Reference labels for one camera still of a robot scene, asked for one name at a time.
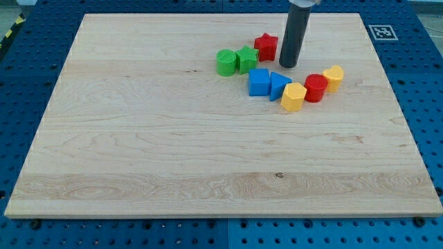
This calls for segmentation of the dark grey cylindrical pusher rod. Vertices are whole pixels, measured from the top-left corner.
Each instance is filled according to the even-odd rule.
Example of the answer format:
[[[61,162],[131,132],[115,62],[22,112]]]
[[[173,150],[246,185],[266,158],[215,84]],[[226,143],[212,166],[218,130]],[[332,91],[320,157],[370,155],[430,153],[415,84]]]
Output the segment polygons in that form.
[[[279,63],[293,68],[298,62],[311,12],[311,3],[291,3],[284,31]]]

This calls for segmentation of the light grey rod mount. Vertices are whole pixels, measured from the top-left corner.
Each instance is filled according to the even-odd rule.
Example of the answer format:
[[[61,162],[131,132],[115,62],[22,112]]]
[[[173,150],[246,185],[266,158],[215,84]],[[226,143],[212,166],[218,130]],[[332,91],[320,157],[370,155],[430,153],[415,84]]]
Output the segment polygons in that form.
[[[310,8],[314,5],[321,4],[321,0],[289,0],[289,2],[300,8]]]

